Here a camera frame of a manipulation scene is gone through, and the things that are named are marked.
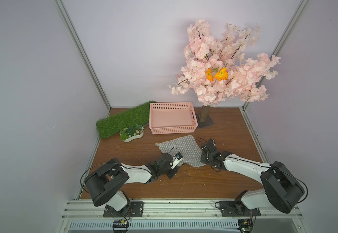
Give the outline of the grey striped square dishcloth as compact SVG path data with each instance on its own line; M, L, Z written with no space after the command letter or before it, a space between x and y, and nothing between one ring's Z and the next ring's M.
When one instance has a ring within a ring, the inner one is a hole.
M205 163L201 162L202 150L191 135L156 143L155 145L159 147L162 153L169 153L172 157L180 153L183 159L178 163L177 166L179 167L183 164L188 164L192 167L205 166Z

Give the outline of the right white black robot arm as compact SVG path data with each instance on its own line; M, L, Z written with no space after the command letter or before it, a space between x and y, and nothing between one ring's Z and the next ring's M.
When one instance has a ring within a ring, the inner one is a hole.
M275 208L289 214L294 207L306 200L308 187L293 176L281 162L261 163L237 156L229 151L220 152L213 139L201 146L201 162L209 164L217 172L235 172L259 182L259 190L244 190L234 201L216 206L246 216L260 208Z

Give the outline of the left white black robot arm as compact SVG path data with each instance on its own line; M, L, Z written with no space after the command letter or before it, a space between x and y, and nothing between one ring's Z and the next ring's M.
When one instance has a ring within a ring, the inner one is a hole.
M156 161L142 166L129 166L114 158L90 173L81 183L88 191L95 207L107 206L107 211L116 216L131 212L132 203L121 191L125 184L149 184L166 175L173 178L180 168L183 156L163 153Z

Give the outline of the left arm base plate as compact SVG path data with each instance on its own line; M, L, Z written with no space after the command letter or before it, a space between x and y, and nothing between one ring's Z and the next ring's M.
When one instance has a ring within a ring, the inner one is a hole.
M142 217L144 202L128 202L121 210L117 211L113 207L106 205L103 217Z

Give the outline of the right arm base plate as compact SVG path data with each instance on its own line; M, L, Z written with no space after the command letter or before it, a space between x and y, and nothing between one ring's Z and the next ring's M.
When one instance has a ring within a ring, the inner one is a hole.
M215 203L215 207L221 211L223 217L250 217L260 216L260 210L248 209L241 201L219 201Z

